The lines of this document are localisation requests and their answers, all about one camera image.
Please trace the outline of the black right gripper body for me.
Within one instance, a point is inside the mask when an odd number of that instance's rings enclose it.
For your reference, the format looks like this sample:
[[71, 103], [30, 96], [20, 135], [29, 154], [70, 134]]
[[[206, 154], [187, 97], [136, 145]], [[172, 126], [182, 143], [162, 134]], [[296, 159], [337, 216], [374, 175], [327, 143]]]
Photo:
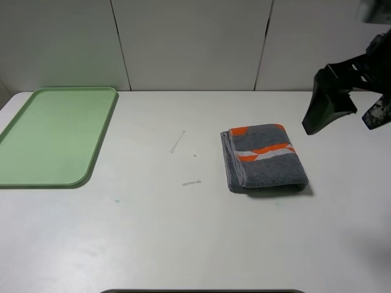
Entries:
[[390, 93], [390, 32], [377, 35], [364, 54], [323, 69], [323, 89], [348, 93], [352, 89]]

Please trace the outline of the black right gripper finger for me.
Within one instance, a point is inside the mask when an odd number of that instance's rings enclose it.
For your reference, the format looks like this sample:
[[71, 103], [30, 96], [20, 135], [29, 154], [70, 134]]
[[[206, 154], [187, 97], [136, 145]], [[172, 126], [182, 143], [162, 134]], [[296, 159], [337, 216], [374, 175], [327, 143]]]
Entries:
[[391, 121], [391, 95], [385, 94], [364, 113], [362, 120], [369, 130], [384, 126]]
[[355, 114], [349, 93], [352, 87], [330, 68], [321, 69], [314, 77], [312, 99], [302, 125], [307, 135], [318, 133], [333, 121]]

